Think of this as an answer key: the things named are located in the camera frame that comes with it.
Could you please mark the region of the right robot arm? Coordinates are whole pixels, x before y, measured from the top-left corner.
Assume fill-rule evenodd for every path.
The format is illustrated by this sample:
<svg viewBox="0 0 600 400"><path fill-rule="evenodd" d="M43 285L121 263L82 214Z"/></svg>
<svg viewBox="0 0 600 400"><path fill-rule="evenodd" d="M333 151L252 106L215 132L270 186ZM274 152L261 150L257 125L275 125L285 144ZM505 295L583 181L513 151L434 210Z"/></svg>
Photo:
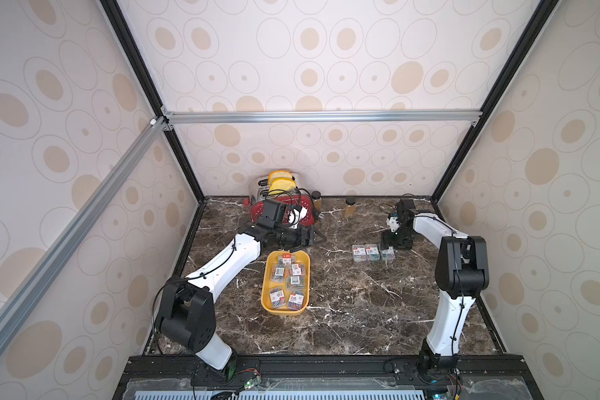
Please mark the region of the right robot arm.
<svg viewBox="0 0 600 400"><path fill-rule="evenodd" d="M434 213L418 211L410 198L391 207L387 225L381 231L381 249L411 250L413 237L419 234L438 250L434 268L438 308L418 354L417 369L421 376L454 370L470 308L489 284L486 241L453 228Z"/></svg>

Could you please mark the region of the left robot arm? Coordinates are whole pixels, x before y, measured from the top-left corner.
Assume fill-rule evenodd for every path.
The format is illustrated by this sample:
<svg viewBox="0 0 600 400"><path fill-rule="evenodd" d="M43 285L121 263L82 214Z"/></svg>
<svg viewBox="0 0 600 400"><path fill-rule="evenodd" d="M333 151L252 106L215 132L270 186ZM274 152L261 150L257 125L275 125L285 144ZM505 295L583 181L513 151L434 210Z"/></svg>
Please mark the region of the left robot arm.
<svg viewBox="0 0 600 400"><path fill-rule="evenodd" d="M237 367L236 356L216 334L215 302L264 247L276 245L296 252L326 242L327 237L313 225L300 223L303 217L299 206L264 200L260 215L240 226L225 249L199 270L184 278L170 278L158 290L155 333L181 344L217 373L231 378Z"/></svg>

